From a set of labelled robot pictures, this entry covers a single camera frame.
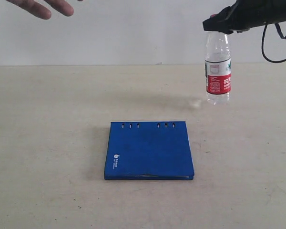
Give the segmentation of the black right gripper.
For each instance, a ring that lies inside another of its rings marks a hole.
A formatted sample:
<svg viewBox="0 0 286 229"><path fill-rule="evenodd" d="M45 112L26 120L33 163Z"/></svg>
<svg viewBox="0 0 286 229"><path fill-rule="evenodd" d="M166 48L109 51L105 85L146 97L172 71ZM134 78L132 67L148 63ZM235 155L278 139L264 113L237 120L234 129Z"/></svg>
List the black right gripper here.
<svg viewBox="0 0 286 229"><path fill-rule="evenodd" d="M232 34L285 21L286 0L238 0L204 20L203 30Z"/></svg>

